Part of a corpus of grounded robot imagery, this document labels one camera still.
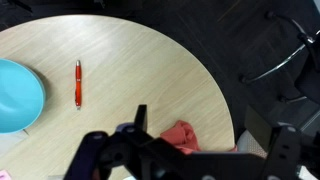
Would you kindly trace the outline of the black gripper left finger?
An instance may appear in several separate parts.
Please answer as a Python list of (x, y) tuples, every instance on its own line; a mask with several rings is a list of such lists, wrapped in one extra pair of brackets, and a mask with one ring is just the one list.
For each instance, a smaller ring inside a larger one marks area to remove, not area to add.
[(183, 154), (147, 133), (147, 106), (139, 105), (133, 123), (120, 124), (109, 136), (86, 134), (63, 180), (108, 180), (124, 167), (137, 180), (186, 180)]

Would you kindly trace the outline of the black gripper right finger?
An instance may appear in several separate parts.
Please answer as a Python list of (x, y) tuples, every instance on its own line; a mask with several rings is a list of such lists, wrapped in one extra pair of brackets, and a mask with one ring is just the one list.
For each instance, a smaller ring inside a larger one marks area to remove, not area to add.
[(289, 123), (268, 122), (252, 107), (246, 108), (246, 129), (267, 153), (261, 177), (265, 180), (298, 180), (304, 166), (320, 178), (320, 134), (304, 134)]

